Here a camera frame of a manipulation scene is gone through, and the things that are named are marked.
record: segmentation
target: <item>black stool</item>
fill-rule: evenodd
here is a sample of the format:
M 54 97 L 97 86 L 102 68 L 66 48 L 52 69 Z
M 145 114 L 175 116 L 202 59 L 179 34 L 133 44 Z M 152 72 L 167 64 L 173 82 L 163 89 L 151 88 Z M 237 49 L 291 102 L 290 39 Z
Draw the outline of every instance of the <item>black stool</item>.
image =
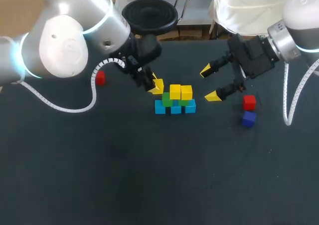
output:
M 176 10 L 178 0 L 174 6 L 164 0 L 135 0 L 124 7 L 122 16 L 130 24 L 134 34 L 165 34 L 182 20 L 188 1 L 184 4 L 180 18 Z

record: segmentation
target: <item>dark blue block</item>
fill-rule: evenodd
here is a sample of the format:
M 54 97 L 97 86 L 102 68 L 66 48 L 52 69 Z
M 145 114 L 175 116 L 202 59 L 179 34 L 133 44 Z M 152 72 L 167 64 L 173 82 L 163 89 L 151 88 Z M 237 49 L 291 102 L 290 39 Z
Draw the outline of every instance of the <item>dark blue block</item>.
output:
M 173 106 L 170 108 L 171 114 L 181 114 L 181 106 L 178 105 L 178 100 L 173 101 Z
M 254 127 L 255 121 L 256 121 L 256 114 L 253 112 L 246 111 L 241 124 L 245 127 L 252 128 Z
M 156 114 L 165 114 L 166 110 L 163 106 L 163 102 L 161 100 L 155 100 L 155 113 Z
M 185 107 L 185 113 L 186 114 L 193 114 L 196 112 L 196 103 L 195 100 L 192 99 L 189 101 L 188 106 Z

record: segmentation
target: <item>robotic arm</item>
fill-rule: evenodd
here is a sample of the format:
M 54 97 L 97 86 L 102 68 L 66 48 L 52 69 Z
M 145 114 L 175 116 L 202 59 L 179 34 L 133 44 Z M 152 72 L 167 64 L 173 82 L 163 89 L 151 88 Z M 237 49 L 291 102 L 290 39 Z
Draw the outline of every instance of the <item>robotic arm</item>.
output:
M 284 8 L 283 20 L 268 28 L 268 37 L 256 36 L 245 41 L 240 35 L 234 35 L 228 40 L 230 50 L 226 55 L 211 61 L 200 74 L 208 77 L 231 62 L 235 79 L 233 83 L 208 94 L 206 99 L 222 101 L 237 90 L 242 92 L 245 80 L 254 79 L 274 68 L 280 59 L 288 65 L 302 56 L 310 67 L 319 59 L 318 15 L 319 0 L 289 0 Z
M 114 58 L 146 91 L 155 88 L 146 64 L 161 46 L 154 35 L 135 39 L 110 0 L 45 0 L 46 7 L 30 33 L 0 42 L 0 85 L 27 77 L 72 77 L 87 66 L 88 46 Z

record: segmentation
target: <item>black table surface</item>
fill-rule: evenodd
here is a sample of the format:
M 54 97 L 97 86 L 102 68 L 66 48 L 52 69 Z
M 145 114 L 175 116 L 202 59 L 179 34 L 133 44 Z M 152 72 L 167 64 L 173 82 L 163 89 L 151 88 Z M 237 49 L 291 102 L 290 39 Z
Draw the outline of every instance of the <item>black table surface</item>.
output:
M 155 115 L 157 98 L 113 65 L 96 106 L 66 114 L 20 85 L 0 94 L 1 225 L 317 225 L 319 79 L 301 94 L 293 124 L 282 117 L 283 63 L 247 82 L 257 98 L 252 129 L 243 94 L 209 103 L 231 66 L 199 73 L 225 41 L 164 42 L 151 67 L 169 85 L 193 86 L 196 114 Z M 31 81 L 50 101 L 91 101 L 92 56 L 76 78 Z M 291 65 L 289 98 L 307 67 Z

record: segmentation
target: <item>white coiled cable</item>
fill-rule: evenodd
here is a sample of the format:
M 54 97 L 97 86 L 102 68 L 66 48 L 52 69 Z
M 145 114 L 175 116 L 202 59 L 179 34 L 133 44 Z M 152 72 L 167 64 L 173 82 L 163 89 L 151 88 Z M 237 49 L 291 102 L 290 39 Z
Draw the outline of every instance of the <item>white coiled cable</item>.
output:
M 289 115 L 287 117 L 287 88 L 288 88 L 289 64 L 285 63 L 283 116 L 284 116 L 284 122 L 287 126 L 290 126 L 293 121 L 296 105 L 304 85 L 306 84 L 307 80 L 309 79 L 311 74 L 315 71 L 315 69 L 317 69 L 318 66 L 319 66 L 319 59 L 315 63 L 313 63 L 312 66 L 310 66 L 306 74 L 303 76 L 302 80 L 300 81 L 297 87 L 297 90 L 295 91 L 293 101 L 290 106 Z
M 66 109 L 66 108 L 62 108 L 60 106 L 57 106 L 55 104 L 52 104 L 50 101 L 48 101 L 46 98 L 44 98 L 38 91 L 36 91 L 31 85 L 25 83 L 25 82 L 21 82 L 21 85 L 23 85 L 25 88 L 27 88 L 28 90 L 31 91 L 31 93 L 33 93 L 36 97 L 38 97 L 43 103 L 45 103 L 46 105 L 50 106 L 51 108 L 53 109 L 56 109 L 56 110 L 59 110 L 59 111 L 62 111 L 62 112 L 66 112 L 66 113 L 83 113 L 83 112 L 86 112 L 90 109 L 93 108 L 93 106 L 95 105 L 96 103 L 96 88 L 95 88 L 95 79 L 96 79 L 96 74 L 97 72 L 106 64 L 108 63 L 118 63 L 121 67 L 125 67 L 125 63 L 120 60 L 120 59 L 117 59 L 117 58 L 109 58 L 109 59 L 106 59 L 106 60 L 103 60 L 101 63 L 99 63 L 93 73 L 92 73 L 92 76 L 91 76 L 91 88 L 92 88 L 92 101 L 91 103 L 83 108 L 83 109 Z

